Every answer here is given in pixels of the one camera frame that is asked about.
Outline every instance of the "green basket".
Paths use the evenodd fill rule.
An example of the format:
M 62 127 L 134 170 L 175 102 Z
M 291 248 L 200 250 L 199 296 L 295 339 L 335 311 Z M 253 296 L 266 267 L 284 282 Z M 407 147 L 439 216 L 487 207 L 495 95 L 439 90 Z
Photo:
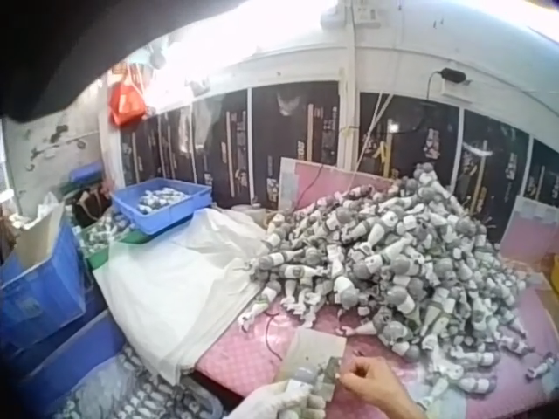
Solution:
M 92 229 L 94 225 L 95 224 L 92 224 L 86 229 L 83 229 L 79 233 L 79 236 L 82 237 L 82 235 L 84 233 L 87 233 L 90 229 Z M 116 241 L 120 243 L 126 243 L 126 244 L 144 244 L 151 239 L 152 239 L 151 236 L 148 236 L 147 234 L 142 233 L 139 230 L 132 230 L 129 231 L 124 236 L 119 237 Z M 84 252 L 84 257 L 86 258 L 86 261 L 89 263 L 89 267 L 91 268 L 92 271 L 101 268 L 101 266 L 108 261 L 108 246 L 109 245 L 107 245 L 104 249 L 100 249 L 96 251 L 95 253 L 87 253 L 84 249 L 82 249 L 82 251 Z

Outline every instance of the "white cloth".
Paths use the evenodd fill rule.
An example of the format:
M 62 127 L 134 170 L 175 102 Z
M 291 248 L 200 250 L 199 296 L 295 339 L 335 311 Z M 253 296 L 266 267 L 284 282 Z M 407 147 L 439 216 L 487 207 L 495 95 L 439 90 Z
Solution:
M 257 388 L 227 419 L 323 419 L 326 403 L 317 395 L 310 395 L 310 388 L 288 390 L 287 381 Z
M 242 268 L 264 235 L 248 216 L 203 209 L 147 244 L 110 246 L 93 274 L 152 373 L 177 384 L 254 298 L 259 288 Z

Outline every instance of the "white plastic sheet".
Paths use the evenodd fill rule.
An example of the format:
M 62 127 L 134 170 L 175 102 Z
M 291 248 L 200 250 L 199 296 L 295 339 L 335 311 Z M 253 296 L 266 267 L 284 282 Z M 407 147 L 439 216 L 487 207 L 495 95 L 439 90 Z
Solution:
M 244 214 L 204 209 L 147 244 L 111 245 L 94 275 L 148 369 L 176 384 L 237 318 L 258 292 L 243 268 L 263 237 Z

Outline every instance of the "red bag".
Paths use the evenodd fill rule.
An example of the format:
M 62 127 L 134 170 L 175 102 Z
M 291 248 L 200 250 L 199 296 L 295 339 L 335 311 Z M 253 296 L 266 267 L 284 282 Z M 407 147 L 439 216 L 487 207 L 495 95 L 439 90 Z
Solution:
M 135 120 L 141 120 L 148 112 L 148 107 L 143 99 L 142 75 L 137 67 L 136 71 L 138 72 L 137 78 L 141 89 L 134 82 L 130 66 L 127 65 L 124 78 L 114 85 L 111 92 L 109 107 L 113 122 L 118 127 Z

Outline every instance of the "hand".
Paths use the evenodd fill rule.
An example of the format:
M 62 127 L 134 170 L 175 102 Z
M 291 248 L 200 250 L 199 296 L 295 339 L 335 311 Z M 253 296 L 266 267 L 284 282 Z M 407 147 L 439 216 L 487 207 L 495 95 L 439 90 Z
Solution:
M 322 398 L 311 395 L 310 389 L 286 392 L 286 387 L 287 381 L 282 381 L 254 390 L 227 419 L 277 419 L 279 412 L 298 407 L 304 410 L 300 417 L 308 419 L 326 417 L 324 413 L 326 403 Z M 299 415 L 294 409 L 293 414 L 288 417 L 296 419 Z
M 425 419 L 384 358 L 355 358 L 340 383 L 364 402 L 377 406 L 389 419 Z

